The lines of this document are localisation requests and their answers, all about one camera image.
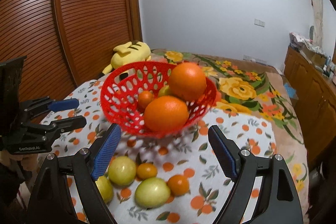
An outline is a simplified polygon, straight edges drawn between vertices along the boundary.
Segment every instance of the wooden cabinet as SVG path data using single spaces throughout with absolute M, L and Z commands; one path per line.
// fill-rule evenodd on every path
M 296 89 L 295 113 L 314 167 L 336 136 L 336 87 L 292 48 L 288 48 L 285 76 Z

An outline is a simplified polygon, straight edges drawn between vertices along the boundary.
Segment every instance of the red plastic fruit basket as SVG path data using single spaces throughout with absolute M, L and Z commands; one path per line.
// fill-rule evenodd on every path
M 100 94 L 100 103 L 108 121 L 120 125 L 123 131 L 137 136 L 163 138 L 178 134 L 196 124 L 211 108 L 216 98 L 214 83 L 206 78 L 207 87 L 198 101 L 186 102 L 189 118 L 186 124 L 174 132 L 151 132 L 144 125 L 143 113 L 137 109 L 138 95 L 150 90 L 157 97 L 159 90 L 168 84 L 168 78 L 175 65 L 143 61 L 130 63 L 114 70 L 105 80 Z M 119 81 L 119 75 L 128 72 L 128 77 Z

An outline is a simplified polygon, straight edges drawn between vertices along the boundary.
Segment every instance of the fruit in basket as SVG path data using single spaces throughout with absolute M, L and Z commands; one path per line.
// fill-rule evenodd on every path
M 138 106 L 142 109 L 145 110 L 146 107 L 149 105 L 154 100 L 154 94 L 151 93 L 148 90 L 144 90 L 139 94 L 138 97 Z
M 173 96 L 162 96 L 146 107 L 143 120 L 153 132 L 174 131 L 187 122 L 188 116 L 185 102 Z
M 163 179 L 159 178 L 144 180 L 135 190 L 135 201 L 143 208 L 160 207 L 169 197 L 169 187 Z
M 170 91 L 170 87 L 168 85 L 165 85 L 159 90 L 159 94 L 157 96 L 162 97 L 162 96 L 167 96 L 167 95 L 172 95 L 172 94 Z
M 111 182 L 105 176 L 101 176 L 96 181 L 97 188 L 104 202 L 110 202 L 113 198 L 113 187 Z
M 189 191 L 189 181 L 184 175 L 172 176 L 168 180 L 167 185 L 176 196 L 184 195 Z
M 109 179 L 117 185 L 125 186 L 133 182 L 137 166 L 129 157 L 117 157 L 109 166 Z
M 138 166 L 136 174 L 138 175 L 139 178 L 145 180 L 152 177 L 156 177 L 156 175 L 158 174 L 158 170 L 153 164 L 143 163 Z
M 168 79 L 171 92 L 186 101 L 196 101 L 206 89 L 206 77 L 194 63 L 177 65 Z

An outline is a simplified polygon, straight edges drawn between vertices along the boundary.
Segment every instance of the metal screw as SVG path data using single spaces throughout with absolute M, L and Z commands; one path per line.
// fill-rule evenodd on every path
M 50 153 L 50 154 L 48 154 L 47 159 L 48 160 L 52 160 L 54 157 L 55 157 L 55 154 L 54 153 Z
M 85 148 L 82 148 L 81 150 L 79 150 L 79 153 L 82 154 L 82 155 L 85 155 L 89 152 L 89 150 L 85 147 Z
M 242 151 L 241 151 L 241 154 L 242 154 L 243 156 L 247 157 L 247 156 L 249 156 L 249 155 L 250 155 L 250 151 L 249 151 L 249 150 L 246 150 L 246 149 L 244 149 L 244 150 L 242 150 Z
M 283 157 L 280 154 L 275 154 L 275 159 L 276 160 L 282 160 Z

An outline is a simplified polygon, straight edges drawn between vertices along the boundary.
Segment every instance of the wooden slat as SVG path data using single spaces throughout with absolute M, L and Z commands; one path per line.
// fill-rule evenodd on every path
M 66 97 L 74 84 L 59 47 L 51 0 L 1 0 L 0 14 L 0 61 L 27 55 L 20 100 Z
M 112 57 L 113 47 L 130 41 L 127 0 L 61 0 L 71 54 L 80 75 L 93 79 Z

